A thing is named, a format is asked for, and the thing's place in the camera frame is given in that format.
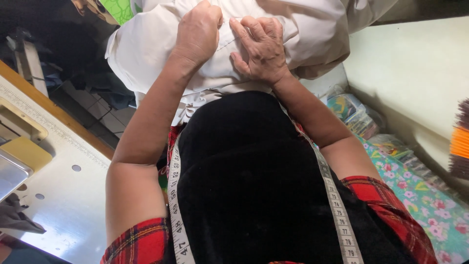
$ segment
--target red plaid shirt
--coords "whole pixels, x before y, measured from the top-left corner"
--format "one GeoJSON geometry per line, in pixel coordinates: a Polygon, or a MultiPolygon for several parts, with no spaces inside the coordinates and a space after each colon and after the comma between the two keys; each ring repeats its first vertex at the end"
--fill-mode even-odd
{"type": "MultiPolygon", "coordinates": [[[[180,127],[171,127],[168,160],[180,127]]],[[[430,239],[412,218],[394,192],[383,182],[364,176],[351,176],[342,180],[360,200],[366,202],[376,214],[399,236],[419,264],[437,264],[430,239]]],[[[102,264],[157,264],[162,262],[169,233],[166,219],[155,218],[141,222],[127,230],[107,249],[102,264]]],[[[295,264],[281,261],[269,264],[295,264]]]]}

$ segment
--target white fabric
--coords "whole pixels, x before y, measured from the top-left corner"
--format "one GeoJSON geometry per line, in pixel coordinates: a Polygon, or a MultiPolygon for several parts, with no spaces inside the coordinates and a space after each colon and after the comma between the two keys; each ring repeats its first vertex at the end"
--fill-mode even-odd
{"type": "MultiPolygon", "coordinates": [[[[143,12],[112,34],[106,58],[137,105],[160,74],[176,42],[180,19],[200,0],[142,0],[143,12]]],[[[224,23],[214,56],[193,77],[172,125],[187,122],[195,110],[222,95],[245,90],[270,92],[248,81],[233,66],[230,53],[247,53],[229,26],[229,18],[276,17],[283,24],[289,69],[314,79],[344,61],[348,35],[378,19],[397,0],[211,0],[222,9],[224,23]]]]}

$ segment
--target gray cloth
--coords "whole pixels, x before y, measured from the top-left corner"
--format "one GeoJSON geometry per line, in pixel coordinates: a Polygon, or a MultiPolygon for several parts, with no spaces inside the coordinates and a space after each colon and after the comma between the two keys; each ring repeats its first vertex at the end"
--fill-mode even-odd
{"type": "Polygon", "coordinates": [[[4,201],[0,202],[0,228],[44,234],[45,229],[42,226],[34,223],[22,213],[26,208],[20,205],[18,195],[10,194],[4,201]]]}

